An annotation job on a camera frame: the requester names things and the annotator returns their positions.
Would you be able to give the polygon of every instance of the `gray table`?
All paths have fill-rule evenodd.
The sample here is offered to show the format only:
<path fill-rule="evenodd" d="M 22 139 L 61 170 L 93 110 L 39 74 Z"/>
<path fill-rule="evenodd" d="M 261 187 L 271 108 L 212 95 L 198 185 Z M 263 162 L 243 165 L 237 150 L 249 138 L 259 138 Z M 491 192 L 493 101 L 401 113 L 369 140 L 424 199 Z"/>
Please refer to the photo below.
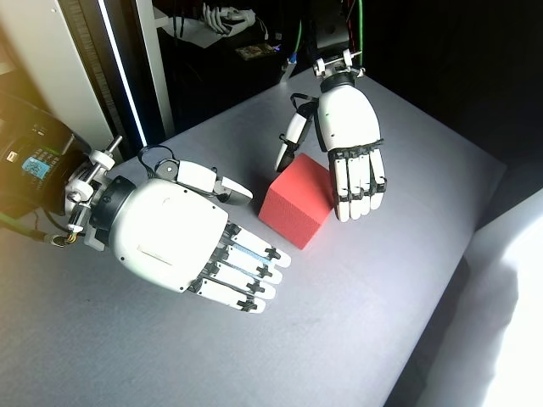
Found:
<path fill-rule="evenodd" d="M 254 204 L 227 208 L 231 219 L 292 255 L 262 315 L 169 293 L 109 253 L 0 232 L 0 405 L 383 404 L 503 166 L 377 83 L 359 86 L 381 124 L 389 190 L 362 220 L 331 215 L 304 251 L 256 215 L 288 96 L 319 93 L 309 71 L 167 143 L 249 187 Z M 314 132 L 301 150 L 327 166 Z M 144 177 L 134 160 L 117 171 Z"/>

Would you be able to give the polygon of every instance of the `background robotic hand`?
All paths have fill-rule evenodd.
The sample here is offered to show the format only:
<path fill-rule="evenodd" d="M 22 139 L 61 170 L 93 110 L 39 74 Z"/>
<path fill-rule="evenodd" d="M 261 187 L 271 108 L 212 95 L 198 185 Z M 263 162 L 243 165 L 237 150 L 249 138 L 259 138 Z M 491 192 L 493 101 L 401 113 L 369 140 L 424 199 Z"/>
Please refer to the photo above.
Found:
<path fill-rule="evenodd" d="M 105 177 L 113 166 L 108 150 L 92 153 L 95 167 L 100 167 L 91 171 L 95 175 L 89 177 L 86 171 L 66 187 L 69 228 L 81 231 L 90 219 L 85 243 L 104 249 L 106 242 L 128 270 L 154 284 L 262 312 L 264 300 L 275 297 L 273 284 L 283 278 L 276 266 L 289 266 L 290 257 L 230 222 L 228 213 L 208 199 L 246 204 L 251 192 L 217 176 L 215 169 L 177 160 L 169 148 L 156 147 L 169 150 L 171 158 L 151 168 L 143 162 L 150 149 L 145 148 L 138 158 L 150 179 L 138 188 L 123 177 Z M 93 192 L 91 184 L 103 187 Z M 80 202 L 74 203 L 74 197 Z M 106 239 L 99 240 L 99 230 L 107 232 Z"/>
<path fill-rule="evenodd" d="M 203 3 L 202 15 L 205 23 L 217 34 L 235 36 L 255 23 L 253 10 L 238 10 L 234 7 L 215 7 Z"/>
<path fill-rule="evenodd" d="M 378 119 L 369 100 L 355 88 L 355 73 L 345 71 L 325 79 L 320 99 L 292 95 L 296 114 L 280 137 L 283 145 L 276 162 L 277 171 L 292 162 L 315 117 L 321 150 L 330 163 L 336 216 L 342 222 L 377 209 L 386 190 Z M 309 102 L 297 106 L 296 98 Z"/>

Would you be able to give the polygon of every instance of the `red cube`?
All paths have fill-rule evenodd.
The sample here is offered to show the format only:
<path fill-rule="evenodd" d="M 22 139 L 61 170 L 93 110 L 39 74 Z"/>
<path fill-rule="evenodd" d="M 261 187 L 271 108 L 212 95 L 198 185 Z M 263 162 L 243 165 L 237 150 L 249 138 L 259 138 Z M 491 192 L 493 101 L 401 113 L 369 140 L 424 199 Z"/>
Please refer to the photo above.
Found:
<path fill-rule="evenodd" d="M 328 170 L 301 154 L 270 185 L 258 217 L 296 247 L 304 248 L 332 209 Z"/>

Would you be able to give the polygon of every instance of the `white robotic hand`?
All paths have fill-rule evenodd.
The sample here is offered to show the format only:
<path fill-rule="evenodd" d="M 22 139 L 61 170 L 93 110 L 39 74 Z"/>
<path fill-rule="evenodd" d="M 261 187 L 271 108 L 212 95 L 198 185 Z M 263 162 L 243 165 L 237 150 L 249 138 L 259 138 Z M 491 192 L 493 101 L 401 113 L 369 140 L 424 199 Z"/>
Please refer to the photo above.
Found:
<path fill-rule="evenodd" d="M 231 223 L 226 211 L 205 198 L 245 204 L 251 192 L 173 157 L 151 171 L 153 178 L 133 191 L 115 216 L 109 231 L 115 257 L 159 286 L 262 312 L 283 278 L 276 267 L 288 267 L 290 257 Z"/>
<path fill-rule="evenodd" d="M 234 7 L 211 8 L 202 4 L 202 16 L 205 23 L 217 34 L 235 36 L 255 23 L 253 10 L 238 10 Z"/>
<path fill-rule="evenodd" d="M 342 222 L 355 220 L 377 209 L 386 190 L 378 119 L 349 73 L 329 78 L 321 89 L 320 99 L 292 95 L 296 114 L 286 135 L 281 135 L 276 170 L 282 171 L 292 162 L 315 117 L 316 134 L 330 163 L 336 216 Z M 309 102 L 298 107 L 296 98 Z"/>

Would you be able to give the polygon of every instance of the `white led light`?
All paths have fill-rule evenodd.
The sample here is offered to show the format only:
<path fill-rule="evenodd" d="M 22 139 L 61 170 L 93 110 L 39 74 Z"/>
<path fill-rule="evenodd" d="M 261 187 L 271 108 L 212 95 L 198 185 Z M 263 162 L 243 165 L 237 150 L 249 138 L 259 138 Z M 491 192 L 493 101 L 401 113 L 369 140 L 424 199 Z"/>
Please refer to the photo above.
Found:
<path fill-rule="evenodd" d="M 128 103 L 130 104 L 130 109 L 134 115 L 134 120 L 136 121 L 137 131 L 139 136 L 142 139 L 142 145 L 147 146 L 147 140 L 145 140 L 145 135 L 143 134 L 142 123 L 139 121 L 139 116 L 136 111 L 136 104 L 134 103 L 134 98 L 132 97 L 132 92 L 128 86 L 128 80 L 126 78 L 125 69 L 120 60 L 119 48 L 117 47 L 117 42 L 115 41 L 115 36 L 113 35 L 113 29 L 111 28 L 111 22 L 109 21 L 108 10 L 105 8 L 104 0 L 98 0 L 98 5 L 100 6 L 100 12 L 102 13 L 102 18 L 105 23 L 105 30 L 108 32 L 109 43 L 113 49 L 113 54 L 115 56 L 115 62 L 117 63 L 117 68 L 119 69 L 120 78 L 122 79 L 123 87 L 125 88 L 126 96 L 128 97 Z"/>

